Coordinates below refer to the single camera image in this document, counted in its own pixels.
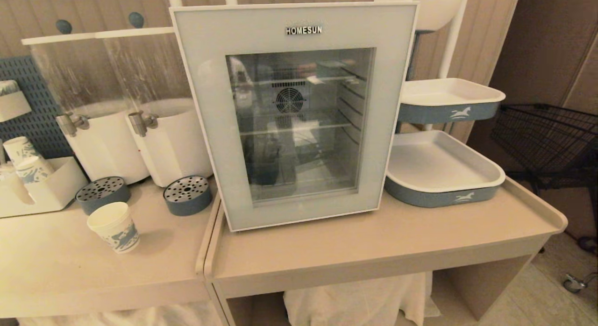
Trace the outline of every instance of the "fridge door frame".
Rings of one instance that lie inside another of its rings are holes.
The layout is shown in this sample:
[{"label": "fridge door frame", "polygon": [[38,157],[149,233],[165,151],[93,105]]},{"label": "fridge door frame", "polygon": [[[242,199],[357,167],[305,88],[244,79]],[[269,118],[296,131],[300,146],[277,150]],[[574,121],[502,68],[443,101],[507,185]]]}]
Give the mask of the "fridge door frame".
[{"label": "fridge door frame", "polygon": [[[418,10],[417,2],[171,7],[181,56],[232,232],[378,209]],[[198,20],[209,20],[210,24],[198,28]],[[296,26],[322,26],[322,33],[286,34],[287,27]],[[357,191],[299,196],[255,206],[226,56],[361,48],[374,48],[375,56],[368,77]],[[383,121],[374,121],[374,117]],[[372,151],[379,156],[368,153]]]}]

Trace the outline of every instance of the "blue and white tray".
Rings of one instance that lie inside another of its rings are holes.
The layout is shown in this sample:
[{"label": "blue and white tray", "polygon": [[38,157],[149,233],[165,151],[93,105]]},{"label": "blue and white tray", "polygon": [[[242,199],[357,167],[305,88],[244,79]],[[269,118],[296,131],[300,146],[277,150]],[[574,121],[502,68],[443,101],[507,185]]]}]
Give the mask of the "blue and white tray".
[{"label": "blue and white tray", "polygon": [[399,121],[414,124],[485,120],[495,115],[505,94],[460,78],[406,81]]},{"label": "blue and white tray", "polygon": [[395,135],[384,189],[402,202],[443,207],[490,200],[505,181],[494,162],[442,131]]}]

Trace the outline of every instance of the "caster wheel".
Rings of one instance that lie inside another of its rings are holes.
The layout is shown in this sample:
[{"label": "caster wheel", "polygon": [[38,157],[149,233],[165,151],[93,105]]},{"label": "caster wheel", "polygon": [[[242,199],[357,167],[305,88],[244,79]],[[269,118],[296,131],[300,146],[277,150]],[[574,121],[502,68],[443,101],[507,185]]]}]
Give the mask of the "caster wheel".
[{"label": "caster wheel", "polygon": [[579,293],[581,289],[575,288],[575,286],[577,286],[577,284],[572,282],[570,279],[562,282],[562,287],[566,288],[568,292]]},{"label": "caster wheel", "polygon": [[593,239],[592,237],[579,237],[577,245],[587,252],[596,252],[596,239]]}]

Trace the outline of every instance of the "pegboard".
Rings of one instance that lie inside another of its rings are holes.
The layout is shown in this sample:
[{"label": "pegboard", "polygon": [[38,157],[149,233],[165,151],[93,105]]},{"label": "pegboard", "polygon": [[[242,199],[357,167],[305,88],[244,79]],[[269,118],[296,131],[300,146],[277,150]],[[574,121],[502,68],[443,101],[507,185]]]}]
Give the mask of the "pegboard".
[{"label": "pegboard", "polygon": [[54,117],[61,111],[54,102],[31,56],[0,58],[0,81],[13,79],[31,106],[31,112],[0,122],[0,138],[26,136],[44,158],[72,156],[73,152]]}]

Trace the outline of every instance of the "shopping cart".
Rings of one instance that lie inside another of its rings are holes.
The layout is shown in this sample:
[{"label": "shopping cart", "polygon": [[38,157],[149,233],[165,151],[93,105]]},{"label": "shopping cart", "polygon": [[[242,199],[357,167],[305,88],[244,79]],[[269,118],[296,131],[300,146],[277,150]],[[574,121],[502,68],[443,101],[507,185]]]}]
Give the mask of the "shopping cart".
[{"label": "shopping cart", "polygon": [[[588,187],[598,230],[596,192],[598,183],[598,116],[546,104],[502,106],[491,138],[523,166],[524,171],[507,172],[517,180],[529,181],[536,195],[540,190]],[[596,239],[577,240],[586,251],[596,251]],[[567,274],[563,282],[577,293],[596,278]]]}]

